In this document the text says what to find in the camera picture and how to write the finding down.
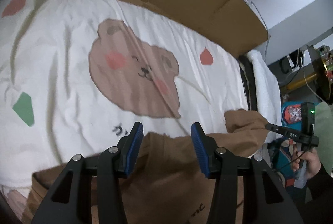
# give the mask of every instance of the white duvet cover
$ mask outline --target white duvet cover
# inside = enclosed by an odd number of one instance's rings
[[[226,133],[247,109],[239,65],[219,45],[116,0],[0,1],[0,184],[117,144],[134,122],[179,137]]]

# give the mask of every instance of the white cable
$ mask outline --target white cable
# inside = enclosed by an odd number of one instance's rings
[[[263,19],[262,15],[261,15],[260,11],[258,10],[257,6],[251,0],[247,0],[247,1],[251,2],[251,4],[255,7],[255,9],[257,10],[257,12],[258,12],[262,22],[264,23],[266,30],[267,30],[267,43],[266,43],[265,56],[264,56],[264,62],[266,63],[267,49],[268,49],[269,40],[270,40],[270,34],[269,34],[269,31],[268,31],[268,27],[267,27],[267,24],[266,24],[265,20]]]
[[[298,58],[299,58],[299,49],[297,50],[297,63],[296,63],[295,68],[297,68],[297,66],[298,66]]]
[[[266,63],[267,49],[268,49],[269,40],[270,40],[270,35],[269,35],[268,27],[267,27],[266,22],[265,22],[265,20],[263,19],[261,13],[259,12],[257,6],[256,6],[251,0],[249,0],[249,1],[252,3],[252,5],[253,5],[253,6],[255,7],[255,9],[257,10],[257,12],[258,12],[258,14],[259,14],[261,20],[263,21],[263,23],[264,23],[264,25],[265,25],[265,27],[266,27],[266,30],[267,30],[267,43],[266,43],[265,56],[264,56],[264,62]]]
[[[320,99],[320,101],[324,102],[324,100],[323,100],[318,94],[316,94],[316,93],[313,91],[313,89],[311,89],[311,87],[309,86],[308,82],[306,81],[306,78],[305,78],[305,67],[303,67],[303,75],[304,75],[305,83],[306,83],[306,85],[308,86],[308,88],[310,89],[310,91],[312,91],[313,94],[314,94],[315,96],[317,96],[317,97]]]
[[[283,81],[278,82],[278,84],[279,84],[279,85],[283,84],[283,83],[288,79],[288,77],[289,77],[291,74],[293,74],[293,73],[294,73],[294,72],[289,73],[289,74],[286,76],[286,78],[285,78]]]

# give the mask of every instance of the human hand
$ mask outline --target human hand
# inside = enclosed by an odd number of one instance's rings
[[[297,147],[294,145],[293,155],[292,155],[291,160],[293,161],[294,159],[299,157],[302,153],[303,152],[297,152]],[[307,179],[311,179],[313,176],[315,176],[319,172],[319,170],[321,168],[321,163],[320,163],[320,160],[319,160],[319,157],[318,157],[318,154],[317,154],[317,151],[315,148],[313,148],[312,151],[306,152],[299,159],[295,160],[291,164],[291,168],[294,172],[299,169],[300,159],[307,161],[306,172],[305,172],[305,176],[307,177]]]

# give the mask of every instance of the pink cheek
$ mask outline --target pink cheek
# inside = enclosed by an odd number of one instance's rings
[[[125,56],[118,52],[110,52],[109,54],[105,55],[105,60],[108,66],[113,70],[122,68],[126,65]]]
[[[160,80],[160,79],[154,80],[154,83],[155,83],[157,89],[162,94],[168,94],[168,87],[162,80]]]

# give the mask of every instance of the metal screw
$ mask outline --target metal screw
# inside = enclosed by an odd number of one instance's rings
[[[254,159],[257,161],[261,161],[262,160],[262,156],[260,154],[255,154],[254,155]]]
[[[81,154],[76,154],[76,155],[74,155],[73,157],[72,157],[72,159],[74,160],[74,161],[79,161],[80,159],[81,159]]]
[[[109,152],[112,153],[112,154],[118,152],[118,147],[117,147],[117,146],[112,146],[112,147],[110,147],[110,148],[109,148]]]
[[[217,147],[216,152],[219,154],[225,154],[227,150],[224,147]]]

